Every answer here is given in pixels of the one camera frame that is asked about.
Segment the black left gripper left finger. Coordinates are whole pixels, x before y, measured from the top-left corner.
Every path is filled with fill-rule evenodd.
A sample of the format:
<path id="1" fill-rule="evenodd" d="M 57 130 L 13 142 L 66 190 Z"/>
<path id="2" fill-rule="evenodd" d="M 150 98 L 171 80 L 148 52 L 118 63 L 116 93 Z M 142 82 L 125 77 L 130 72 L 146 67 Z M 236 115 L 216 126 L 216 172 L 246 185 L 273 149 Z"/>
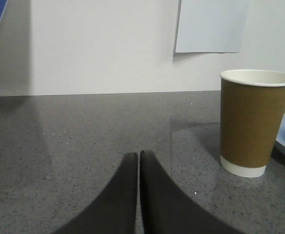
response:
<path id="1" fill-rule="evenodd" d="M 124 154 L 101 193 L 56 234 L 133 234 L 138 189 L 138 155 Z"/>

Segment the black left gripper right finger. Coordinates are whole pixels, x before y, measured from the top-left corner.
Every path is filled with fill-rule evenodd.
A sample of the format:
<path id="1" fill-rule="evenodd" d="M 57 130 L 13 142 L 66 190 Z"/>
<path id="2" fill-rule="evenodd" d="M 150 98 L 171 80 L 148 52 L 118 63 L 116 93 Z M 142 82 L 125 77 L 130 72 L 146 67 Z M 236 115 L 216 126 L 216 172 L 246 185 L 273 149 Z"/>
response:
<path id="1" fill-rule="evenodd" d="M 140 200 L 146 234 L 239 234 L 190 199 L 152 151 L 140 153 Z"/>

